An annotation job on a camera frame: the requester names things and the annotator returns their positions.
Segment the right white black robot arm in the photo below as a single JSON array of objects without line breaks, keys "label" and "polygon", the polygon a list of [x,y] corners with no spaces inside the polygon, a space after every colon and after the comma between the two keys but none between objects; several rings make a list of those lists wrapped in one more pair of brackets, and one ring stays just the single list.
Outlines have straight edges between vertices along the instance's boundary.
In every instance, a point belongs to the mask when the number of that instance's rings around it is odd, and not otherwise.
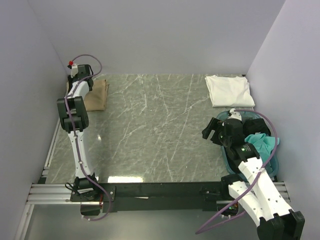
[{"label": "right white black robot arm", "polygon": [[219,193],[233,202],[218,211],[223,213],[235,203],[242,206],[256,225],[261,240],[299,240],[305,218],[284,200],[268,175],[256,148],[245,142],[241,115],[235,114],[226,120],[212,118],[202,131],[202,137],[223,146],[229,158],[236,162],[243,181],[237,174],[221,179]]}]

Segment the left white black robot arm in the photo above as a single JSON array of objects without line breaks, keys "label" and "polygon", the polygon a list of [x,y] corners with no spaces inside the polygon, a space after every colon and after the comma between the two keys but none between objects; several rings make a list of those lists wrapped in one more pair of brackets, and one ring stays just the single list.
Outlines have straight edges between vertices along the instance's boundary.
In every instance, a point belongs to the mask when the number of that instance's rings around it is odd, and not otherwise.
[{"label": "left white black robot arm", "polygon": [[60,125],[69,137],[75,162],[74,182],[67,182],[65,187],[71,191],[71,199],[75,202],[96,201],[101,191],[88,157],[89,116],[84,103],[84,97],[93,90],[93,71],[89,64],[73,61],[69,62],[68,68],[67,94],[56,101]]}]

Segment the tan t shirt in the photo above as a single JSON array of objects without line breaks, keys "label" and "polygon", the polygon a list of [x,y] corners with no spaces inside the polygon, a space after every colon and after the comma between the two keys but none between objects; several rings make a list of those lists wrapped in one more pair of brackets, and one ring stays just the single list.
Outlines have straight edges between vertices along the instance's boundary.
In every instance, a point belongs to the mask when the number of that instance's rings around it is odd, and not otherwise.
[{"label": "tan t shirt", "polygon": [[74,108],[72,106],[73,99],[80,97],[83,100],[85,109],[87,112],[92,111],[104,111],[107,104],[109,84],[105,75],[99,75],[93,78],[92,90],[89,89],[89,84],[86,80],[78,83],[74,82],[69,88],[70,92],[67,94],[67,105],[70,110]]}]

